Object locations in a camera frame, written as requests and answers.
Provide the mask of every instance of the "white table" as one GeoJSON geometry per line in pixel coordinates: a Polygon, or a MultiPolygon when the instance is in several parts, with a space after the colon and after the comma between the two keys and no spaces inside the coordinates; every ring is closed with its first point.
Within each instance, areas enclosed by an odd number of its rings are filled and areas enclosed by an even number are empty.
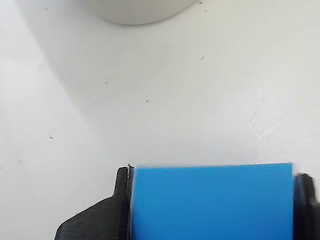
{"type": "Polygon", "coordinates": [[[293,162],[320,187],[320,1],[204,0],[118,25],[0,3],[0,239],[54,239],[119,167],[293,162]]]}

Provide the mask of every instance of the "blue object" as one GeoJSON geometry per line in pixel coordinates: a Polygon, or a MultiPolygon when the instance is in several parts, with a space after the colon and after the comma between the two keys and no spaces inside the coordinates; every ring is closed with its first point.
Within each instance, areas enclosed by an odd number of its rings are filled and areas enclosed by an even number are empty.
{"type": "Polygon", "coordinates": [[[136,168],[132,240],[292,240],[291,164],[136,168]]]}

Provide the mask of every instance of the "blue plastic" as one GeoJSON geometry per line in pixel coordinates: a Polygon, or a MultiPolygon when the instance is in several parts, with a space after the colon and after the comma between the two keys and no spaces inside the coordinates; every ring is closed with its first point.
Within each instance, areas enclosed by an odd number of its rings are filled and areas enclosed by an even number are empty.
{"type": "Polygon", "coordinates": [[[291,164],[136,168],[133,240],[292,240],[291,164]]]}

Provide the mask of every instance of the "white cup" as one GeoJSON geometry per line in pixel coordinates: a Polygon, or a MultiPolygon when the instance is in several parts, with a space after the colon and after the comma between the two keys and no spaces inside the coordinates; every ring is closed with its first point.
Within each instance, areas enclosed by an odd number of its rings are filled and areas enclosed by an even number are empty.
{"type": "Polygon", "coordinates": [[[118,24],[149,24],[171,17],[195,0],[85,0],[101,17],[118,24]]]}

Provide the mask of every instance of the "black holder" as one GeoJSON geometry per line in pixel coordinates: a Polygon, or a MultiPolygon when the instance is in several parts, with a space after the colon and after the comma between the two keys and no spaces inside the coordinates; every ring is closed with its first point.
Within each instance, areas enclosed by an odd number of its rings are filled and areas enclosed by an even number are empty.
{"type": "MultiPolygon", "coordinates": [[[[131,240],[130,201],[134,171],[118,169],[114,194],[65,221],[54,240],[131,240]]],[[[294,180],[293,239],[320,240],[320,204],[312,177],[302,173],[294,180]]]]}

